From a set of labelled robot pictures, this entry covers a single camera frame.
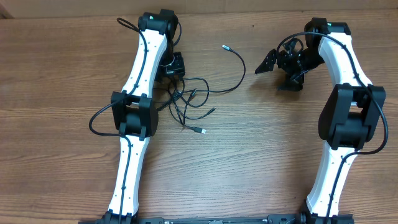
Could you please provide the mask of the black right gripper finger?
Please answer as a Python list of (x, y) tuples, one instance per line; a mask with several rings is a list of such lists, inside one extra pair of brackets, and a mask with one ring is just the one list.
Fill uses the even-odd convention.
[(278, 90), (286, 90), (286, 91), (300, 91), (303, 89), (304, 83), (304, 75), (294, 76), (285, 76), (285, 81), (280, 84), (277, 89)]
[(272, 49), (266, 55), (265, 59), (261, 62), (261, 64), (256, 68), (255, 74), (273, 71), (276, 61), (277, 61), (277, 51), (276, 49)]

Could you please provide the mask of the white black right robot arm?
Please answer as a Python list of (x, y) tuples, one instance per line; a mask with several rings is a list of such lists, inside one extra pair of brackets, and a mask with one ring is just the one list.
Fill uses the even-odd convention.
[(364, 74), (352, 47), (351, 31), (345, 22), (329, 22), (314, 17), (299, 34), (292, 34), (272, 49), (255, 73), (283, 69), (285, 80), (279, 90), (300, 91), (304, 76), (325, 64), (333, 90), (320, 114), (318, 134), (323, 154), (315, 183), (300, 211), (295, 215), (269, 215), (268, 223), (353, 223), (352, 215), (339, 213), (339, 201), (349, 170), (358, 155), (363, 155), (378, 122), (384, 138), (372, 151), (381, 151), (388, 140), (388, 125), (382, 107), (386, 91), (373, 85)]

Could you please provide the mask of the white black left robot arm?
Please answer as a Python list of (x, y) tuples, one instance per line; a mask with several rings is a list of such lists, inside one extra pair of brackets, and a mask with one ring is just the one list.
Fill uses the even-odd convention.
[(122, 90), (111, 95), (121, 153), (113, 197), (99, 223), (137, 222), (142, 165), (159, 120), (152, 98), (154, 83), (185, 75), (183, 57), (174, 52), (178, 25), (172, 10), (161, 9), (158, 14), (144, 13), (134, 28), (139, 33), (139, 46), (130, 76)]

